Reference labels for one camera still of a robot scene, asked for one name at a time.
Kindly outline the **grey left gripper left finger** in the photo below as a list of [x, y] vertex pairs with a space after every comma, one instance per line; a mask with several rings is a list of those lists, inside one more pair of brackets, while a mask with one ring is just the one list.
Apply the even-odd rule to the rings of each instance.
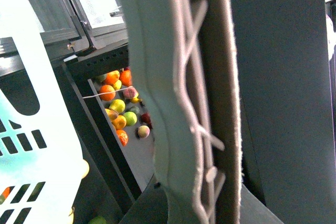
[[239, 223], [241, 119], [230, 0], [121, 0], [168, 223]]

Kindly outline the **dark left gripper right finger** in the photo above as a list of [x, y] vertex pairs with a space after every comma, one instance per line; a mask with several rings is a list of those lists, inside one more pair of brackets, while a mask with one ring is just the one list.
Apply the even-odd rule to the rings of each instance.
[[231, 0], [239, 84], [266, 206], [335, 223], [335, 144], [324, 0]]

